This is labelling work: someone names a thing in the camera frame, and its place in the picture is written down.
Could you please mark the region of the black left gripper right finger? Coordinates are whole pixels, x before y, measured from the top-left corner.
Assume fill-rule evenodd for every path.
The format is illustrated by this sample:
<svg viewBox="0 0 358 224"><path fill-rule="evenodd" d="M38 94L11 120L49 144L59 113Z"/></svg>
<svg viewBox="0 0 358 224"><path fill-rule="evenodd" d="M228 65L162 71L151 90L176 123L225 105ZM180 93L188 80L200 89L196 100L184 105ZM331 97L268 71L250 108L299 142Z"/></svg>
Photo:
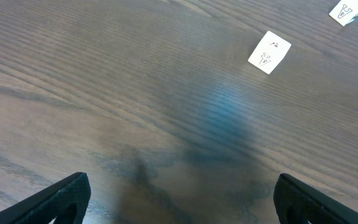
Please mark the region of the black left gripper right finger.
<svg viewBox="0 0 358 224"><path fill-rule="evenodd" d="M282 173L273 193L280 224L358 224L358 212Z"/></svg>

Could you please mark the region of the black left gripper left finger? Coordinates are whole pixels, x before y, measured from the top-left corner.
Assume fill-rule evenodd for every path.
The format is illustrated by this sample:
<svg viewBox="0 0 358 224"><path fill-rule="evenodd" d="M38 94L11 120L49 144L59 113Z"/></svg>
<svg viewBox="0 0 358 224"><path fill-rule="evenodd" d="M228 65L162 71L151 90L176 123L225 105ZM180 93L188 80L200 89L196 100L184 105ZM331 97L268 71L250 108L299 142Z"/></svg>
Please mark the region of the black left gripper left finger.
<svg viewBox="0 0 358 224"><path fill-rule="evenodd" d="M76 172L0 212L0 224L82 224L91 197L88 176Z"/></svg>

